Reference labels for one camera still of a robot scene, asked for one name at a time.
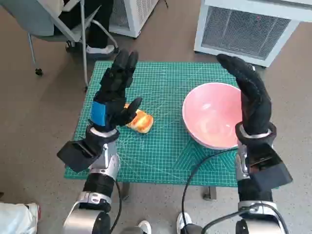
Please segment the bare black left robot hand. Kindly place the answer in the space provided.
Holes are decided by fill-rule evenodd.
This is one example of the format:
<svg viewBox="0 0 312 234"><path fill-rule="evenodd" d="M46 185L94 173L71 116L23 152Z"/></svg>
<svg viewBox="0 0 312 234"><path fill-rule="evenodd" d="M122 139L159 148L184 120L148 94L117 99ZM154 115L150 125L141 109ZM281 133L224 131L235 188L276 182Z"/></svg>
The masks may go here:
<svg viewBox="0 0 312 234"><path fill-rule="evenodd" d="M90 123L99 132L110 132L117 126L124 126L136 117L142 98L137 97L126 108L125 90L133 82L138 61L138 52L119 51L111 67L107 68L96 92Z"/></svg>

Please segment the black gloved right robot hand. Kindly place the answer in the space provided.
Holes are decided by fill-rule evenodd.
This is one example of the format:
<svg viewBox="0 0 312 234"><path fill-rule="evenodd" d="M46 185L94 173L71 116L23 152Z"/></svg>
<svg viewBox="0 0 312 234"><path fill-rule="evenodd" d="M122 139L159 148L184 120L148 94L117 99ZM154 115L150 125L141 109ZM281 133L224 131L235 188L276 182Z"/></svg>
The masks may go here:
<svg viewBox="0 0 312 234"><path fill-rule="evenodd" d="M267 133L272 103L258 72L238 57L219 54L216 59L229 74L235 77L241 90L242 124L245 132L250 136Z"/></svg>

